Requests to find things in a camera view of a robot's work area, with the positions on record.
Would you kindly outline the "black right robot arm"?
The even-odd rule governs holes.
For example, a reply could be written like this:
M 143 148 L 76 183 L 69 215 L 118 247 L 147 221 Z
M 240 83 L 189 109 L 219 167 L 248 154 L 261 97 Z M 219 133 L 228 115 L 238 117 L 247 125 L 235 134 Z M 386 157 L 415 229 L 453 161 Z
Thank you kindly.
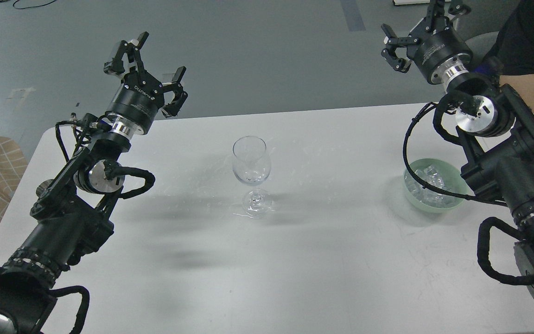
M 428 84 L 443 85 L 445 95 L 413 118 L 403 140 L 407 172 L 424 188 L 443 195 L 510 209 L 514 226 L 496 217 L 483 220 L 477 234 L 477 264 L 499 283 L 525 286 L 534 299 L 534 114 L 511 85 L 500 85 L 502 62 L 488 57 L 472 66 L 473 51 L 454 26 L 470 13 L 453 0 L 452 19 L 445 3 L 432 0 L 426 15 L 406 37 L 386 24 L 382 57 L 398 72 L 415 64 Z M 407 145 L 417 123 L 434 111 L 433 127 L 464 150 L 461 177 L 473 195 L 441 190 L 411 169 Z

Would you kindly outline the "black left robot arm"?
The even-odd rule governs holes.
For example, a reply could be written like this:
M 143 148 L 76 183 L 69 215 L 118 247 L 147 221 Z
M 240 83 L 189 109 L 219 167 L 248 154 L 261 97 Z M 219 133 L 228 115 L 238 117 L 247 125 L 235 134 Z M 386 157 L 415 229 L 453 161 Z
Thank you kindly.
M 0 266 L 0 334 L 39 334 L 59 298 L 79 294 L 70 332 L 80 334 L 90 294 L 82 286 L 55 289 L 58 277 L 81 258 L 97 252 L 113 234 L 110 221 L 119 199 L 141 195 L 155 183 L 149 171 L 119 163 L 134 135 L 146 135 L 157 113 L 180 112 L 188 95 L 180 66 L 162 83 L 144 67 L 140 51 L 149 34 L 122 40 L 104 72 L 121 86 L 102 116 L 86 114 L 55 125 L 65 166 L 37 190 L 30 214 L 38 222 L 22 245 Z

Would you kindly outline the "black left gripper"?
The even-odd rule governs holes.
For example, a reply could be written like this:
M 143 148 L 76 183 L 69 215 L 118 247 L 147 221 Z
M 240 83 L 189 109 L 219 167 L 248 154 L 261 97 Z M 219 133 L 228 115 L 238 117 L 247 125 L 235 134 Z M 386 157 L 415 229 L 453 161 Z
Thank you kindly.
M 171 82 L 163 84 L 146 72 L 140 51 L 149 36 L 149 32 L 142 32 L 136 39 L 117 42 L 103 67 L 105 74 L 123 78 L 107 107 L 106 118 L 114 121 L 120 116 L 135 123 L 138 135 L 150 131 L 159 108 L 165 118 L 178 116 L 188 97 L 181 82 L 186 66 L 180 66 Z M 164 106 L 162 92 L 174 94 L 172 101 Z

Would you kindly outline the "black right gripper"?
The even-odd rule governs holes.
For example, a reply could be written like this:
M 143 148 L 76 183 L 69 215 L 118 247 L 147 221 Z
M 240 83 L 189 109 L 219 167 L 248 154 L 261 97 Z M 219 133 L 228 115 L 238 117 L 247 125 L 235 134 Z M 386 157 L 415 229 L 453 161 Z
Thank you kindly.
M 450 0 L 448 13 L 445 14 L 445 0 L 431 0 L 424 21 L 424 32 L 435 34 L 422 42 L 421 38 L 414 36 L 398 37 L 392 27 L 383 23 L 380 27 L 385 34 L 384 48 L 380 55 L 388 65 L 396 72 L 408 72 L 412 61 L 424 76 L 428 84 L 437 85 L 442 83 L 440 68 L 444 63 L 470 63 L 473 53 L 468 45 L 458 36 L 454 30 L 454 21 L 464 15 L 468 15 L 472 8 L 464 4 L 462 0 Z M 407 51 L 415 51 L 414 56 L 407 55 L 401 58 L 396 51 L 405 48 Z

